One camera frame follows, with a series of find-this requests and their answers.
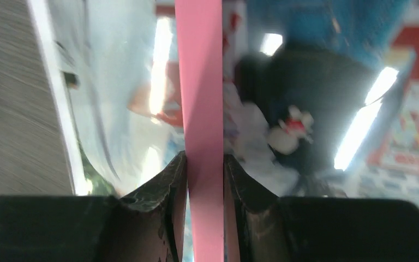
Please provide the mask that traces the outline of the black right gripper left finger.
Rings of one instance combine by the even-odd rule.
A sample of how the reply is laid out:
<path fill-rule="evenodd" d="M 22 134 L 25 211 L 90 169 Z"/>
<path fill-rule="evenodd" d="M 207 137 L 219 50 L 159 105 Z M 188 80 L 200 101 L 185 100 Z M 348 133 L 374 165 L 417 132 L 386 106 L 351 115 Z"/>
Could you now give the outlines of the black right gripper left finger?
<path fill-rule="evenodd" d="M 0 261 L 181 261 L 184 152 L 125 195 L 0 196 Z"/>

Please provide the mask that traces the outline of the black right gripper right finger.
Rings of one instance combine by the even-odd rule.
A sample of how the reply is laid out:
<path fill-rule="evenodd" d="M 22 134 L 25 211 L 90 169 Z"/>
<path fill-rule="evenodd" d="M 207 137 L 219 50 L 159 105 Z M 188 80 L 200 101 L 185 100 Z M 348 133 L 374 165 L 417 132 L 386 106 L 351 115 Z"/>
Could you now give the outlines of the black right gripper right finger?
<path fill-rule="evenodd" d="M 227 261 L 419 261 L 404 200 L 278 197 L 224 156 Z"/>

